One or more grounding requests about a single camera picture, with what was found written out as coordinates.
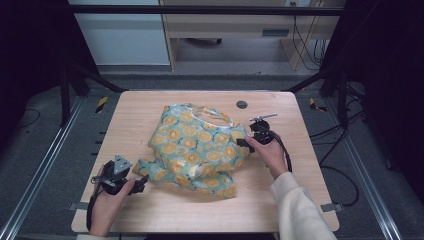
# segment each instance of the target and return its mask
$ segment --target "human hand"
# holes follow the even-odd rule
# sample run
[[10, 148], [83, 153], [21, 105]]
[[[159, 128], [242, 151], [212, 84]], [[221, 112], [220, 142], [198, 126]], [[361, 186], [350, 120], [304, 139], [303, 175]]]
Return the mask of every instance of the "human hand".
[[288, 172], [284, 158], [284, 151], [275, 139], [266, 145], [262, 145], [251, 136], [246, 136], [245, 140], [256, 150], [265, 162], [274, 179], [277, 179], [281, 174]]
[[91, 215], [90, 235], [98, 237], [107, 237], [113, 222], [118, 215], [119, 209], [125, 200], [125, 197], [131, 191], [135, 183], [135, 179], [129, 179], [121, 191], [116, 195], [110, 195], [106, 191], [100, 190], [97, 200], [94, 203]]

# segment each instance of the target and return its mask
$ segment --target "power outlet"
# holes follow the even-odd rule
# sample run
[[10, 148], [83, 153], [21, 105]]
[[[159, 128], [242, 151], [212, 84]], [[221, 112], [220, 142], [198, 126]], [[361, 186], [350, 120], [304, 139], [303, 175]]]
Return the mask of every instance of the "power outlet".
[[311, 0], [286, 0], [284, 7], [308, 7]]

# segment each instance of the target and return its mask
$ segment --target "beige sleeve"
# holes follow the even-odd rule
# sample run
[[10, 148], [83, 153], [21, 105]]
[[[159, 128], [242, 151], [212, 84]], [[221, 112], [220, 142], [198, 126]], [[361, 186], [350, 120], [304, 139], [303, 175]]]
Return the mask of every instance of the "beige sleeve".
[[292, 173], [281, 174], [271, 185], [271, 192], [278, 204], [281, 239], [336, 239]]

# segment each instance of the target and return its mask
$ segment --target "black curtain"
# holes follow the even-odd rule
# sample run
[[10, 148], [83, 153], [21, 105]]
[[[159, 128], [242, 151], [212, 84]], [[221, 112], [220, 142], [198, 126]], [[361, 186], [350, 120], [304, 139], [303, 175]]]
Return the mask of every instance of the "black curtain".
[[68, 2], [0, 3], [0, 149], [23, 116], [29, 98], [58, 86], [64, 66], [79, 64], [99, 74], [74, 14], [47, 12], [41, 4]]
[[[372, 2], [349, 1], [369, 6]], [[343, 71], [365, 87], [364, 108], [388, 162], [400, 170], [424, 202], [424, 2], [381, 0], [361, 29]], [[337, 59], [359, 18], [338, 23], [324, 67]], [[335, 86], [327, 78], [323, 86]]]

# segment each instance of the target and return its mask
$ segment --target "left hand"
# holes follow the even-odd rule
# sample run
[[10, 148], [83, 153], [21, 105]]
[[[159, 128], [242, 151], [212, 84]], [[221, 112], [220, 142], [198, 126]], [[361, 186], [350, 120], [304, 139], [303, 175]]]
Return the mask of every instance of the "left hand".
[[102, 191], [93, 206], [90, 235], [98, 237], [107, 237], [113, 222], [121, 209], [125, 197], [131, 191], [135, 183], [135, 179], [129, 179], [121, 191], [116, 195], [110, 195], [106, 191]]

